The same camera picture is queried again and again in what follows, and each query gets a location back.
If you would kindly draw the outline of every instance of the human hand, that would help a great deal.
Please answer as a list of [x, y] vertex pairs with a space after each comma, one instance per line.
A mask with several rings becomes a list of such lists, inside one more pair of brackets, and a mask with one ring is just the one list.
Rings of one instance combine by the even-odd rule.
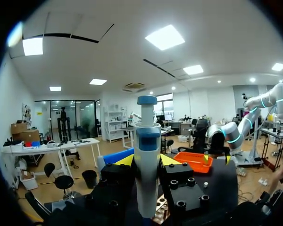
[[283, 179], [283, 164], [280, 166], [280, 168], [275, 172], [274, 175], [275, 180], [279, 181]]

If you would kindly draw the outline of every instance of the shelving unit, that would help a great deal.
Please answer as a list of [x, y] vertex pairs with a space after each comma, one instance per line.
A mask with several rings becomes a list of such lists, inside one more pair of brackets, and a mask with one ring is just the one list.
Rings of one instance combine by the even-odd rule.
[[111, 143], [112, 140], [127, 138], [121, 128], [127, 127], [127, 111], [107, 111], [105, 114], [105, 131], [107, 133], [107, 139]]

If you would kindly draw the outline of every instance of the orange tray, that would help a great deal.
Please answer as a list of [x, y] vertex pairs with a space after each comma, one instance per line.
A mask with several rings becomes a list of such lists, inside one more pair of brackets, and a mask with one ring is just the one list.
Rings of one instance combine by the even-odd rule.
[[209, 157], [208, 161], [204, 161], [204, 154], [179, 152], [174, 159], [178, 162], [187, 162], [195, 172], [208, 173], [212, 166], [213, 158]]

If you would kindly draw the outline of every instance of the poster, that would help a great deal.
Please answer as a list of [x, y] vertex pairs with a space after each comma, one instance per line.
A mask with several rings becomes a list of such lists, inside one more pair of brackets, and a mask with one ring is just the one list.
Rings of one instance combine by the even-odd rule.
[[25, 120], [27, 122], [27, 127], [30, 128], [32, 124], [31, 108], [25, 104], [22, 104], [22, 120]]

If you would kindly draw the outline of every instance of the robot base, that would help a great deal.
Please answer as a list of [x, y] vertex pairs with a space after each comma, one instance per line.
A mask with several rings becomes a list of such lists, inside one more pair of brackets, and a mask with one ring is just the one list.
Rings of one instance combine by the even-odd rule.
[[252, 151], [243, 151], [234, 153], [233, 156], [236, 158], [235, 164], [237, 166], [251, 166], [251, 165], [262, 165], [263, 161], [255, 161], [255, 158], [259, 158], [257, 152], [255, 156], [251, 155]]

